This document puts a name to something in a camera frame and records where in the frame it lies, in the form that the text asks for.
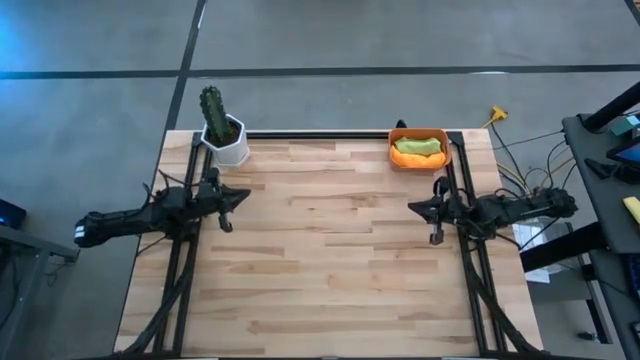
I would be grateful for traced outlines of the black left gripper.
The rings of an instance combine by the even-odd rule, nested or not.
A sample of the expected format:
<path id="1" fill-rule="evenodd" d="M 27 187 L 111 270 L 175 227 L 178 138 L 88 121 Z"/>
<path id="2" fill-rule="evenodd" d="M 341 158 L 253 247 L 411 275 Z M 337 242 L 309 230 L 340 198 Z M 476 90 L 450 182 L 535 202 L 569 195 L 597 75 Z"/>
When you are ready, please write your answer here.
<path id="1" fill-rule="evenodd" d="M 193 215 L 202 218 L 217 213 L 220 228 L 230 233 L 233 231 L 233 226 L 228 219 L 228 213 L 233 213 L 250 196 L 251 191 L 227 188 L 220 183 L 219 175 L 217 168 L 210 168 L 204 180 L 199 183 L 193 200 Z"/>

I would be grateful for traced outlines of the orange microfiber towel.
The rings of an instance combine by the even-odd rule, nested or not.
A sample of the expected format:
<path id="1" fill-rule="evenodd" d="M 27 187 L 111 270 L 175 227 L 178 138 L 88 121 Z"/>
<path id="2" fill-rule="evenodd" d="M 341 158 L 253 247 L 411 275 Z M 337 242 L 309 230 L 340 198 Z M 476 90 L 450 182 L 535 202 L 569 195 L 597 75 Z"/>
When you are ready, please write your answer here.
<path id="1" fill-rule="evenodd" d="M 410 154 L 400 152 L 395 146 L 390 149 L 391 161 L 400 168 L 408 169 L 439 169 L 446 165 L 446 155 L 443 152 L 431 155 Z"/>

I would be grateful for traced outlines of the green microfiber towel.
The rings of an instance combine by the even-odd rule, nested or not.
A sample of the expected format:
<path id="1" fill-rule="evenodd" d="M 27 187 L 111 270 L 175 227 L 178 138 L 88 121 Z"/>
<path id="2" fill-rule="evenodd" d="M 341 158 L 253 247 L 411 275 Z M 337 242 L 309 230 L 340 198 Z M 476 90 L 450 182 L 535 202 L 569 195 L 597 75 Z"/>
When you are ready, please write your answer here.
<path id="1" fill-rule="evenodd" d="M 431 156 L 441 151 L 441 142 L 436 138 L 411 139 L 402 137 L 394 146 L 400 153 Z"/>

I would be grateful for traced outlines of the salmon plastic basket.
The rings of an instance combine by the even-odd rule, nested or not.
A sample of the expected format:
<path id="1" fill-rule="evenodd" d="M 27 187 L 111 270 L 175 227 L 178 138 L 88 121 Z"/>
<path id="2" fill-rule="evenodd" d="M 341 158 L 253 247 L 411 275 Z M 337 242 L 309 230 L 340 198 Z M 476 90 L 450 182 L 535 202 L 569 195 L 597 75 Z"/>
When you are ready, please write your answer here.
<path id="1" fill-rule="evenodd" d="M 395 142 L 401 138 L 409 140 L 437 139 L 440 143 L 440 150 L 432 156 L 436 157 L 436 162 L 426 165 L 405 166 L 397 157 L 393 155 L 396 149 Z M 433 172 L 445 168 L 451 163 L 451 148 L 447 133 L 438 128 L 394 128 L 388 134 L 389 164 L 396 172 Z"/>

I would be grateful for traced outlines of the white hexagonal plant pot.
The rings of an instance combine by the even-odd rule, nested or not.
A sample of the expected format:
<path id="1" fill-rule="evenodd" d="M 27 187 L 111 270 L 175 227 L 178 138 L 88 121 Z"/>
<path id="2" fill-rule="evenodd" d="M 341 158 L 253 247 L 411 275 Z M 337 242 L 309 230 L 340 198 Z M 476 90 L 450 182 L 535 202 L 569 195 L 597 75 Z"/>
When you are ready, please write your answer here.
<path id="1" fill-rule="evenodd" d="M 239 131 L 236 140 L 229 145 L 216 147 L 209 141 L 209 128 L 204 125 L 200 136 L 201 142 L 212 152 L 213 161 L 217 167 L 238 168 L 241 167 L 250 156 L 247 131 L 245 124 L 234 116 L 227 114 L 226 119 L 232 127 Z"/>

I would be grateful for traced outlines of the green cactus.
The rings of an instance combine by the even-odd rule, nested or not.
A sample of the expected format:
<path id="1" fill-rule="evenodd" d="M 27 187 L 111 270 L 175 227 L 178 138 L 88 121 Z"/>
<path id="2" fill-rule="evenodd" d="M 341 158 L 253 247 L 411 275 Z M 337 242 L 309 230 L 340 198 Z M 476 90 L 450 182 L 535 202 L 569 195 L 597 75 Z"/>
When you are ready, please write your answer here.
<path id="1" fill-rule="evenodd" d="M 207 126 L 205 138 L 216 147 L 233 143 L 237 138 L 237 129 L 227 118 L 220 90 L 215 86 L 207 86 L 202 89 L 199 99 Z"/>

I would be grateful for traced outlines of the clear plastic sheet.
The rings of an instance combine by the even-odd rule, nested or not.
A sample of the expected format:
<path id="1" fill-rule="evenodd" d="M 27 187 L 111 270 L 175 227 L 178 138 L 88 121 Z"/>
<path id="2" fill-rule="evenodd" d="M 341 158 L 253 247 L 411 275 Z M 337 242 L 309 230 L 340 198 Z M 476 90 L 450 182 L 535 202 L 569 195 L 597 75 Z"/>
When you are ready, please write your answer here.
<path id="1" fill-rule="evenodd" d="M 512 231 L 519 251 L 527 251 L 549 242 L 551 240 L 550 230 L 555 224 L 556 220 L 547 223 L 526 222 L 514 224 Z"/>

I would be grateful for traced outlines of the black desk gadget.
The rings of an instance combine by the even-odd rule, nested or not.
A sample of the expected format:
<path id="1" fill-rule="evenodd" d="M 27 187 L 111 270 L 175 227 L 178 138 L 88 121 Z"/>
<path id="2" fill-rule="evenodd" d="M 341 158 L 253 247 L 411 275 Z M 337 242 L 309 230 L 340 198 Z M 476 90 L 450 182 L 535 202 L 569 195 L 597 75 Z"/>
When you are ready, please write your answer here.
<path id="1" fill-rule="evenodd" d="M 601 179 L 615 178 L 630 185 L 640 185 L 640 168 L 618 164 L 609 165 L 587 158 L 586 166 Z"/>

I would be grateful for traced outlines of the dark metal table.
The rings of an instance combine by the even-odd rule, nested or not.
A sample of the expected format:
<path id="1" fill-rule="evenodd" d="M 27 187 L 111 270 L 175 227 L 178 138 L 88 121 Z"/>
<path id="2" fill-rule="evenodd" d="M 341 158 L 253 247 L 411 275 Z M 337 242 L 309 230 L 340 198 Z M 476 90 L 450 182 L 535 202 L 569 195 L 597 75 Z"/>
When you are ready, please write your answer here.
<path id="1" fill-rule="evenodd" d="M 6 226 L 0 226 L 0 244 L 18 247 L 15 254 L 17 288 L 10 286 L 14 297 L 10 300 L 7 321 L 0 319 L 0 359 L 8 360 L 18 348 L 27 317 L 46 278 L 49 258 L 58 256 L 65 262 L 75 263 L 79 250 Z"/>

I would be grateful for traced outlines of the yellow cloth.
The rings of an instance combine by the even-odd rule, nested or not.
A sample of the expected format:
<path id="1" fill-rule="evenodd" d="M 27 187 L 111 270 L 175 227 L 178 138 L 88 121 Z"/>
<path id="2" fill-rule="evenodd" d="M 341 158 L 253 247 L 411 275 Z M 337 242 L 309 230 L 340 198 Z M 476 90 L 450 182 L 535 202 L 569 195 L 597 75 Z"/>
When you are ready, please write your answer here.
<path id="1" fill-rule="evenodd" d="M 635 196 L 623 199 L 623 204 L 635 222 L 640 226 L 640 199 Z"/>

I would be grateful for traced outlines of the dark grey desk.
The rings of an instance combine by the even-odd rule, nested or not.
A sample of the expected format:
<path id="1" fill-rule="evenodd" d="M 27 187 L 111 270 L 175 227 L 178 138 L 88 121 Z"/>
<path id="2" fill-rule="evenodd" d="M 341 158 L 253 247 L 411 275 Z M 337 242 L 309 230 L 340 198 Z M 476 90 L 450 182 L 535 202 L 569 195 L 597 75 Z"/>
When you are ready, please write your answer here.
<path id="1" fill-rule="evenodd" d="M 640 339 L 633 325 L 640 323 L 640 299 L 632 295 L 621 256 L 606 250 L 589 252 L 626 360 L 640 360 Z"/>

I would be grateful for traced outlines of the black slanted pole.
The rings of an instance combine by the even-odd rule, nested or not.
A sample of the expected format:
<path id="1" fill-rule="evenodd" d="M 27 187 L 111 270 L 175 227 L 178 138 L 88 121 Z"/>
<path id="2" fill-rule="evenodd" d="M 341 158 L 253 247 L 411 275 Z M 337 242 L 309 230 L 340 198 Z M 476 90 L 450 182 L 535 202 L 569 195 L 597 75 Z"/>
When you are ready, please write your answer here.
<path id="1" fill-rule="evenodd" d="M 586 130 L 596 132 L 638 103 L 640 103 L 640 81 L 589 116 L 582 125 Z"/>

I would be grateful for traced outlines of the teal box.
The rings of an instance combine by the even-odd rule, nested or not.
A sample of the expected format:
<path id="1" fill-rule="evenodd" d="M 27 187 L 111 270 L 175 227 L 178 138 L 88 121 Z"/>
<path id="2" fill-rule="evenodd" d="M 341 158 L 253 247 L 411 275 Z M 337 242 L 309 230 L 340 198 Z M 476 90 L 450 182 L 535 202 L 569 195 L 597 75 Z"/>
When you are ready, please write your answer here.
<path id="1" fill-rule="evenodd" d="M 624 136 L 638 126 L 640 118 L 636 115 L 619 116 L 612 120 L 609 130 L 615 136 Z"/>

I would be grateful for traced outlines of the black device with blue light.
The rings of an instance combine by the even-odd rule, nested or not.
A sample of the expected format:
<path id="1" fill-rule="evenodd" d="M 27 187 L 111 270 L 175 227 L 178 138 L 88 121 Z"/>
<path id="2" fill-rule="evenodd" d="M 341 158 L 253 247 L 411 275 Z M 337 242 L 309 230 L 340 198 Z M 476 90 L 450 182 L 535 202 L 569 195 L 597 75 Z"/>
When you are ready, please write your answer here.
<path id="1" fill-rule="evenodd" d="M 20 230 L 26 215 L 25 209 L 0 199 L 0 225 Z"/>

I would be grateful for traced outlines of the black aluminium table frame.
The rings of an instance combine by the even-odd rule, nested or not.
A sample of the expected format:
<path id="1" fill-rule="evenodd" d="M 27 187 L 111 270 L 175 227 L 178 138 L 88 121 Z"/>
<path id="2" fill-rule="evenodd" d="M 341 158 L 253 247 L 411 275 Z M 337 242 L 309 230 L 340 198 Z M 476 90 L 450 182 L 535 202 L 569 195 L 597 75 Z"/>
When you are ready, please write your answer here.
<path id="1" fill-rule="evenodd" d="M 163 352 L 183 357 L 475 356 L 456 231 L 408 208 L 434 176 L 397 172 L 385 131 L 252 131 L 224 172 L 250 197 L 201 226 L 193 282 Z"/>

